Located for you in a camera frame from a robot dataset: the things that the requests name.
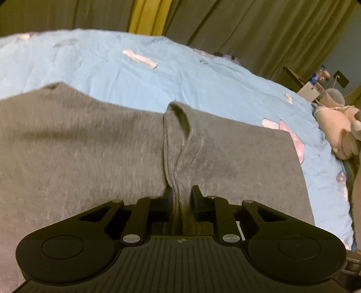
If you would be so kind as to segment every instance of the blue bed sheet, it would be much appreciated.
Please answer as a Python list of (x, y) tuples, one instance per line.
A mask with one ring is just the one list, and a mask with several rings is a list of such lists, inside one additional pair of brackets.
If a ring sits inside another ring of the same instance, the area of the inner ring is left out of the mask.
[[(122, 54), (151, 58), (155, 69)], [(353, 244), (342, 164), (294, 92), (222, 58), (209, 59), (165, 37), (74, 30), (0, 39), (0, 98), (63, 81), (95, 99), (164, 112), (176, 100), (221, 117), (258, 126), (280, 120), (304, 143), (305, 176), (315, 224)], [(289, 103), (285, 94), (293, 99)]]

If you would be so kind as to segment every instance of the beige stuffed animal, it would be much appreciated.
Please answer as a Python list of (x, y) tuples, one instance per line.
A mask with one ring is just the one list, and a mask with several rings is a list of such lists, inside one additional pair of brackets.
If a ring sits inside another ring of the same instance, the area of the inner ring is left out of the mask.
[(358, 139), (361, 140), (361, 122), (355, 115), (359, 115), (361, 120), (359, 109), (345, 106), (343, 95), (334, 88), (323, 93), (314, 112), (315, 119), (325, 133), (335, 156), (341, 160), (358, 157), (360, 153), (361, 142)]

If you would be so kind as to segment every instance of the gray fabric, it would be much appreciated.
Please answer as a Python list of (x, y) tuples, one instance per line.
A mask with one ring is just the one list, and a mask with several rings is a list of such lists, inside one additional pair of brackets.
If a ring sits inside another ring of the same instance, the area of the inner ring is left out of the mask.
[(189, 210), (195, 184), (205, 196), (254, 199), (313, 223), (287, 132), (181, 103), (164, 115), (138, 111), (60, 83), (0, 101), (0, 141), (2, 293), (23, 281), (15, 249), (28, 233), (114, 198), (133, 204), (159, 196), (167, 182), (174, 234), (197, 233)]

